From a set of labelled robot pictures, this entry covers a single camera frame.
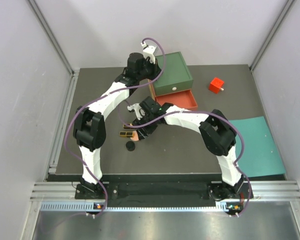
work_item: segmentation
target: green mat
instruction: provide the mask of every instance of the green mat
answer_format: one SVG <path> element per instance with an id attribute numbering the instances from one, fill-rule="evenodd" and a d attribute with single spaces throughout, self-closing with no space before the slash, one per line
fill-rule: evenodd
<path id="1" fill-rule="evenodd" d="M 248 177 L 285 174 L 286 169 L 274 139 L 263 116 L 230 121 L 242 134 L 244 153 L 238 164 Z M 236 137 L 236 155 L 241 151 L 241 142 Z"/>

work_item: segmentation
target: light gray wall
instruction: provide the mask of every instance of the light gray wall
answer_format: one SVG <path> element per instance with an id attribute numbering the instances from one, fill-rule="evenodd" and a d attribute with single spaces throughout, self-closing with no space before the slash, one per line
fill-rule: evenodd
<path id="1" fill-rule="evenodd" d="M 74 68 L 123 67 L 145 37 L 188 65 L 251 64 L 286 0 L 37 0 Z"/>
<path id="2" fill-rule="evenodd" d="M 68 82 L 27 2 L 0 1 L 0 240 L 20 237 Z"/>
<path id="3" fill-rule="evenodd" d="M 300 0 L 254 74 L 288 177 L 300 187 Z"/>

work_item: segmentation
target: red block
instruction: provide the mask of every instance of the red block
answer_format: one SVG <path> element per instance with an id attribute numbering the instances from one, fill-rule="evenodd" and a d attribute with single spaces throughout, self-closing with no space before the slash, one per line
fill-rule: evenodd
<path id="1" fill-rule="evenodd" d="M 211 82 L 209 86 L 209 90 L 215 94 L 219 93 L 220 91 L 223 91 L 224 89 L 222 86 L 224 85 L 224 81 L 221 79 L 215 77 Z"/>

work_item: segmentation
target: dark gray tabletop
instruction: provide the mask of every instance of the dark gray tabletop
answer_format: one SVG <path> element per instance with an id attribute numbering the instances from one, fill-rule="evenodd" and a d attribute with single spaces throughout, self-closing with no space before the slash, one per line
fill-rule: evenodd
<path id="1" fill-rule="evenodd" d="M 79 73 L 71 105 L 68 124 L 77 107 L 101 96 L 122 72 L 122 67 L 82 68 Z M 248 65 L 189 66 L 194 79 L 192 93 L 198 110 L 219 109 L 229 120 L 247 119 L 264 115 L 257 88 Z M 218 77 L 225 81 L 224 91 L 214 94 L 209 83 Z M 150 96 L 148 86 L 139 88 L 128 99 L 139 103 Z M 121 115 L 127 121 L 135 119 L 120 105 Z M 101 148 L 101 169 L 104 174 L 155 174 L 155 173 L 220 173 L 217 159 L 205 147 L 202 137 L 194 131 L 160 125 L 147 139 L 135 143 L 134 151 L 127 151 L 128 138 L 119 137 L 123 126 L 114 110 L 106 119 L 106 140 Z M 81 155 L 71 136 L 69 147 Z M 82 174 L 82 164 L 63 148 L 56 174 Z"/>

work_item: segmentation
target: orange object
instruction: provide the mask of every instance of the orange object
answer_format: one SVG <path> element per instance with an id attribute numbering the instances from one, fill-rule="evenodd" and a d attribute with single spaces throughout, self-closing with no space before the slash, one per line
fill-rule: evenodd
<path id="1" fill-rule="evenodd" d="M 133 135 L 133 137 L 130 137 L 130 139 L 135 142 L 139 141 L 139 136 L 138 136 L 137 131 L 133 131 L 133 133 L 134 133 L 134 135 Z"/>
<path id="2" fill-rule="evenodd" d="M 209 86 L 209 90 L 215 94 L 219 93 L 220 91 L 223 91 L 224 89 L 222 86 L 224 85 L 224 81 L 221 79 L 215 77 L 211 82 Z"/>
<path id="3" fill-rule="evenodd" d="M 179 91 L 166 95 L 156 96 L 155 101 L 158 102 L 161 106 L 164 103 L 171 103 L 173 105 L 178 106 L 179 108 L 184 108 L 192 111 L 198 109 L 197 102 L 191 90 Z"/>

